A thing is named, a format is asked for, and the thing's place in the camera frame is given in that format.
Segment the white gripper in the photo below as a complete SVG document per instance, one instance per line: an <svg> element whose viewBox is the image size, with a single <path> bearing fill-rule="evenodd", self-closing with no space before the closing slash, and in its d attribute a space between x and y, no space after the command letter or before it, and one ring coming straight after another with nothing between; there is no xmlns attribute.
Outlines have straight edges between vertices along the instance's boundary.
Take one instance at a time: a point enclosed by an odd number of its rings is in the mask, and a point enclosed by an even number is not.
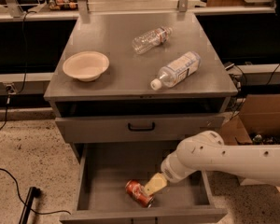
<svg viewBox="0 0 280 224"><path fill-rule="evenodd" d="M193 154L186 150L176 150L169 154L161 163L161 173L156 173L144 185L144 193L148 196L164 189L167 180L178 183L195 173L192 168Z"/></svg>

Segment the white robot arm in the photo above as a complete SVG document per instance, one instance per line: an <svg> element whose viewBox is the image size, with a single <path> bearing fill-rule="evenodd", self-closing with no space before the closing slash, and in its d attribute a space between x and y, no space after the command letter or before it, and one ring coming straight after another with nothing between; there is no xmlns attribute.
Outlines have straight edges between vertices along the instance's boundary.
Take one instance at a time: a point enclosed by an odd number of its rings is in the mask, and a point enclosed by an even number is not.
<svg viewBox="0 0 280 224"><path fill-rule="evenodd" d="M224 144L214 131L182 140L144 186L147 195L178 183L196 171L220 171L280 187L280 145Z"/></svg>

